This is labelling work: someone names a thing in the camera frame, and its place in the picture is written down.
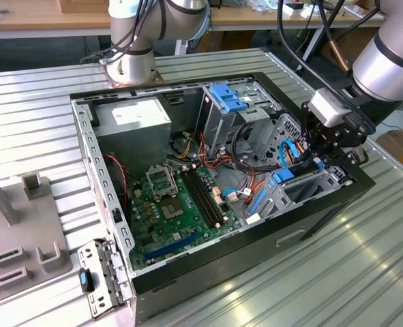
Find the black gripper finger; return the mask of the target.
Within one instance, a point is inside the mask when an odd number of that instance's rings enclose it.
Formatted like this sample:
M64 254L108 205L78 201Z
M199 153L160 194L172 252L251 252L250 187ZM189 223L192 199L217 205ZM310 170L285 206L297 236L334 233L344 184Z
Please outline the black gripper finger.
M303 102L301 105L301 135L307 146L303 158L305 161L318 158L324 163L325 139L323 132L325 127L311 111L309 104L309 102Z
M341 148L315 148L314 156L321 159L325 166L350 167L360 166L369 161L368 154L362 146L349 149L345 152Z

